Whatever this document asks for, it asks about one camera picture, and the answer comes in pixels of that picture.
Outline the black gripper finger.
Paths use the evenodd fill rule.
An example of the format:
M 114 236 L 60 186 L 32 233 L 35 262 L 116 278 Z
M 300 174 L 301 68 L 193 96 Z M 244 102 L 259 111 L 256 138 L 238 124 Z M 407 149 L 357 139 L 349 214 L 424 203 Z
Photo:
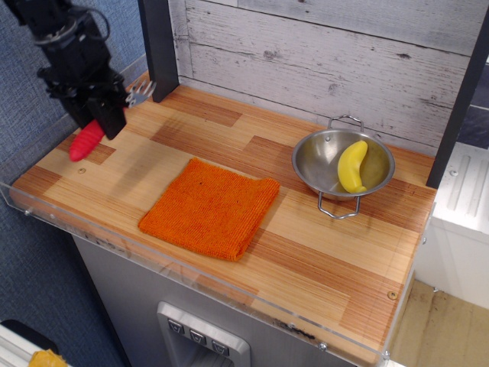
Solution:
M 91 110 L 94 102 L 95 100 L 93 98 L 64 98 L 63 107 L 72 117 L 73 121 L 79 126 L 79 128 L 84 129 L 95 119 Z
M 89 121 L 97 121 L 107 139 L 114 139 L 126 126 L 126 102 L 122 98 L 88 99 L 86 106 L 91 115 Z

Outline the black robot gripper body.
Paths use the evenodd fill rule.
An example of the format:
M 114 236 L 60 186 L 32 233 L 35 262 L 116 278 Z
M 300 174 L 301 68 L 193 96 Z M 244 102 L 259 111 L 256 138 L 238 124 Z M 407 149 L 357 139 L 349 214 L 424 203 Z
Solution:
M 126 104 L 123 77 L 110 67 L 106 40 L 110 25 L 99 10 L 41 7 L 34 21 L 34 44 L 50 66 L 38 71 L 50 96 L 68 111 L 102 111 Z

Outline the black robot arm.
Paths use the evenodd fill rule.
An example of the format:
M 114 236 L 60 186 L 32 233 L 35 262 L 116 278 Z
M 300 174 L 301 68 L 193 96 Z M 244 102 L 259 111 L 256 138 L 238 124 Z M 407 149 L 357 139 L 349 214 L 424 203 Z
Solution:
M 37 75 L 80 128 L 96 121 L 108 139 L 126 125 L 123 76 L 110 67 L 109 30 L 100 31 L 94 8 L 70 1 L 7 1 L 50 65 Z

